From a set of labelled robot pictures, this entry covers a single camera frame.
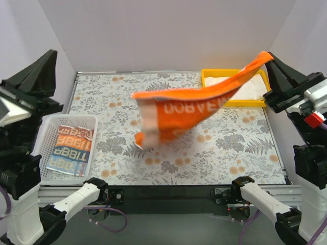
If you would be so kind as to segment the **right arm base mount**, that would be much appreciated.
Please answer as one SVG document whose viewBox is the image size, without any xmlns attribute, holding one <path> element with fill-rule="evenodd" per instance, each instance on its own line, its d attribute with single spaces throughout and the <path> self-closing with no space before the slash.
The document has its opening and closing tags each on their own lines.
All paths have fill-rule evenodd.
<svg viewBox="0 0 327 245">
<path fill-rule="evenodd" d="M 214 188 L 210 191 L 213 202 L 217 205 L 225 205 L 227 214 L 232 221 L 246 223 L 250 219 L 250 202 L 243 199 L 237 199 L 231 193 L 231 189 Z"/>
</svg>

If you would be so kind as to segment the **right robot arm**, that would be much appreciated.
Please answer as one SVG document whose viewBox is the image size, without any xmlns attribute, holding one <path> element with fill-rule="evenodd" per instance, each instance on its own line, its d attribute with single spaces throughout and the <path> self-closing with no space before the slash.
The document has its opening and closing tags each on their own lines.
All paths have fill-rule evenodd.
<svg viewBox="0 0 327 245">
<path fill-rule="evenodd" d="M 284 244 L 326 244 L 326 77 L 304 75 L 271 52 L 253 64 L 266 66 L 270 90 L 266 105 L 285 112 L 303 140 L 294 145 L 296 186 L 268 189 L 245 176 L 232 182 L 231 195 L 265 215 Z"/>
</svg>

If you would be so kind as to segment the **orange patterned towel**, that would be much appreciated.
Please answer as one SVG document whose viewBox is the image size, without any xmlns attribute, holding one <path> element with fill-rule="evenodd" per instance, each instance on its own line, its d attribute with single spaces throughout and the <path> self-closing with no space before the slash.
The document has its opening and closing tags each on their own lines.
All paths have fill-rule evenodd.
<svg viewBox="0 0 327 245">
<path fill-rule="evenodd" d="M 141 130 L 134 136 L 142 150 L 174 140 L 214 115 L 273 56 L 261 52 L 246 67 L 224 81 L 202 88 L 139 91 L 131 95 L 141 115 Z"/>
</svg>

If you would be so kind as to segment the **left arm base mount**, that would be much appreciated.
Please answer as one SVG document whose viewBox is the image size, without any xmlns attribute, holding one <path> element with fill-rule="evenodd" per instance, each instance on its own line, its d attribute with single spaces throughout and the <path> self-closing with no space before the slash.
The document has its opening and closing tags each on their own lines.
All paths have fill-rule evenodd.
<svg viewBox="0 0 327 245">
<path fill-rule="evenodd" d="M 92 202 L 90 207 L 97 207 L 95 210 L 87 210 L 88 217 L 96 222 L 102 222 L 107 219 L 114 211 L 104 210 L 102 207 L 114 208 L 122 205 L 124 202 L 125 191 L 121 188 L 109 189 L 103 192 L 103 196 Z"/>
</svg>

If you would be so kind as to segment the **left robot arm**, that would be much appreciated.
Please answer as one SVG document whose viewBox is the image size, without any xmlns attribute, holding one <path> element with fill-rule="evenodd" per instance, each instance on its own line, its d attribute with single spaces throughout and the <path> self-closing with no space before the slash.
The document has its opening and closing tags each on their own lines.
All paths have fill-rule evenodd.
<svg viewBox="0 0 327 245">
<path fill-rule="evenodd" d="M 64 200 L 39 207 L 40 155 L 32 155 L 46 115 L 61 112 L 53 100 L 57 51 L 49 50 L 25 69 L 1 82 L 1 193 L 5 244 L 52 244 L 66 223 L 87 205 L 103 201 L 108 184 L 91 178 Z"/>
</svg>

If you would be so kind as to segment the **white towel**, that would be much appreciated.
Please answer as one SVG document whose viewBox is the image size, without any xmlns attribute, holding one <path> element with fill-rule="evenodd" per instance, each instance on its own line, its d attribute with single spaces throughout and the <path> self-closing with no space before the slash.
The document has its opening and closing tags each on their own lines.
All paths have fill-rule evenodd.
<svg viewBox="0 0 327 245">
<path fill-rule="evenodd" d="M 204 85 L 212 86 L 215 84 L 219 84 L 229 77 L 207 77 L 204 78 Z M 264 80 L 261 75 L 255 75 L 252 77 L 247 83 L 245 83 L 237 93 L 231 97 L 231 100 L 253 100 L 259 101 L 263 99 L 263 95 L 268 92 Z"/>
</svg>

